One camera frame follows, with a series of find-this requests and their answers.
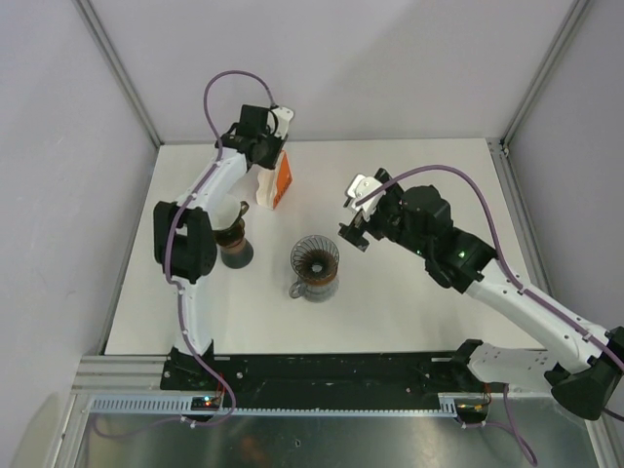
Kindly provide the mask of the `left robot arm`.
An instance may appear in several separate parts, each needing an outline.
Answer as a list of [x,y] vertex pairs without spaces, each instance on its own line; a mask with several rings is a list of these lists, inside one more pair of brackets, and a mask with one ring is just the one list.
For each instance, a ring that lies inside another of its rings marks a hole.
[[177,288],[180,335],[174,348],[200,355],[181,368],[194,389],[209,387],[215,378],[215,365],[201,357],[213,343],[207,295],[219,255],[215,233],[233,230],[243,215],[243,204],[229,191],[253,166],[271,175],[280,171],[293,117],[285,106],[243,105],[239,121],[215,143],[214,156],[193,184],[153,210],[154,256]]

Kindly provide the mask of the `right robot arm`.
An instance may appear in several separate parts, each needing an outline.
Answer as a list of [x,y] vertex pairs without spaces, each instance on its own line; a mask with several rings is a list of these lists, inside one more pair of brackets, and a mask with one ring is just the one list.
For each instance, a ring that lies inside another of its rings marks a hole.
[[467,340],[449,367],[451,383],[461,391],[483,382],[548,392],[574,415],[599,419],[623,376],[622,328],[607,330],[533,286],[509,266],[496,234],[487,243],[454,225],[449,202],[434,186],[403,189],[399,181],[383,169],[356,175],[345,191],[354,217],[340,226],[340,237],[365,251],[371,234],[416,254],[440,287],[487,305],[541,346]]

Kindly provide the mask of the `white paper coffee filter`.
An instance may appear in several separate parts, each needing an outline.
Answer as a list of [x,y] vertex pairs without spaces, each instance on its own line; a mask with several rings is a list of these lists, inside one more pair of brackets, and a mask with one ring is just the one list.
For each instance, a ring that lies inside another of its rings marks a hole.
[[238,219],[241,202],[233,196],[226,195],[209,211],[213,231],[229,229]]

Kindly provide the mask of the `clear glass dripper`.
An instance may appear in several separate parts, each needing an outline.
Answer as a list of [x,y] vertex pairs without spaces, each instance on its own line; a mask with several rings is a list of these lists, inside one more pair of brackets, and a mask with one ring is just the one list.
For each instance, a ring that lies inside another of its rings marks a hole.
[[339,281],[333,281],[324,285],[311,285],[303,281],[296,281],[289,288],[289,297],[292,299],[303,298],[309,302],[321,303],[335,296],[339,287]]

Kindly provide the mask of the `clear glass funnel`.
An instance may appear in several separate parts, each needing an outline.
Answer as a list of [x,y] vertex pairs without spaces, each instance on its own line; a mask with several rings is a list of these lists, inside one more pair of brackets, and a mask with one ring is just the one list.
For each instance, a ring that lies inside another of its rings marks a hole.
[[309,235],[295,243],[290,261],[293,272],[303,282],[324,285],[338,272],[340,255],[335,243],[323,235]]

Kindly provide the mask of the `orange coffee filter box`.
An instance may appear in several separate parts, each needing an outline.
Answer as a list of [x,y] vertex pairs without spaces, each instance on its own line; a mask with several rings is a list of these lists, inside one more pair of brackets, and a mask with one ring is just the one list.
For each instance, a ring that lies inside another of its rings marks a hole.
[[256,202],[263,208],[275,210],[293,182],[288,153],[282,150],[272,170],[260,169],[257,175]]

